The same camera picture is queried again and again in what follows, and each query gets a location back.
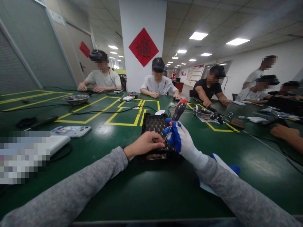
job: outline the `hand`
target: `hand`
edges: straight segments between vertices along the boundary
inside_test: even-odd
[[[84,84],[80,83],[77,90],[78,91],[87,91],[87,87]]]
[[[225,105],[225,106],[228,106],[230,104],[230,102],[231,102],[230,100],[224,99],[222,104]]]
[[[155,131],[147,131],[131,145],[124,148],[124,152],[126,154],[127,159],[131,159],[136,155],[146,154],[147,152],[153,149],[163,147],[165,147],[165,144],[162,136],[156,133]]]
[[[212,105],[212,103],[209,100],[203,102],[203,106],[205,106],[206,108],[211,106],[211,105]]]
[[[170,123],[171,119],[166,118],[165,122]],[[173,121],[170,133],[169,129],[170,127],[164,130],[164,134],[168,134],[167,141],[174,145],[177,152],[192,163],[196,169],[203,168],[208,162],[208,156],[197,150],[189,132],[181,122]]]
[[[160,97],[160,95],[159,95],[158,93],[156,93],[156,92],[151,92],[151,93],[149,94],[149,96],[150,96],[150,97],[153,97],[153,98],[159,98],[159,97]]]
[[[93,90],[93,92],[96,92],[96,93],[101,93],[103,91],[105,91],[105,87],[99,87],[99,86],[95,87]]]
[[[175,93],[174,98],[175,98],[175,100],[177,100],[178,98],[181,99],[181,96],[179,95],[179,93]]]
[[[287,139],[288,137],[297,137],[300,136],[300,131],[298,129],[292,129],[285,127],[283,125],[277,125],[276,127],[272,128],[270,133],[278,138]]]

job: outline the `black plastic tray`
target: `black plastic tray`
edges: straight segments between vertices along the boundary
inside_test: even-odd
[[[165,122],[167,117],[168,116],[165,113],[161,115],[151,115],[150,113],[145,113],[141,135],[146,131],[155,131],[156,133],[160,134],[163,139],[165,139],[166,135],[163,133],[163,131],[169,126],[169,124]],[[167,141],[165,142],[165,145],[166,146],[164,148],[153,149],[146,154],[137,156],[137,160],[139,162],[162,162],[169,160],[177,161],[182,159],[182,156],[178,154],[174,146],[171,146]]]

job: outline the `door handle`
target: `door handle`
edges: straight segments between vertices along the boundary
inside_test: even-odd
[[[84,72],[83,68],[86,68],[86,67],[85,67],[85,66],[82,66],[81,62],[79,62],[79,63],[80,63],[82,72]]]

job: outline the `white glove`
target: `white glove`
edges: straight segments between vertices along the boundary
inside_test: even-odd
[[[170,123],[171,119],[166,118],[165,121]],[[167,127],[164,130],[164,133],[168,134],[167,141],[196,169],[202,169],[208,162],[208,156],[197,150],[187,129],[179,121],[173,121],[170,132],[169,129],[170,127]]]

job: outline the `chair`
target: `chair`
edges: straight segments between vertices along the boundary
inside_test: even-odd
[[[121,87],[123,91],[126,91],[126,79],[123,76],[120,76]]]
[[[233,101],[235,101],[236,98],[237,98],[237,96],[238,96],[238,94],[232,94],[232,95],[233,95]]]

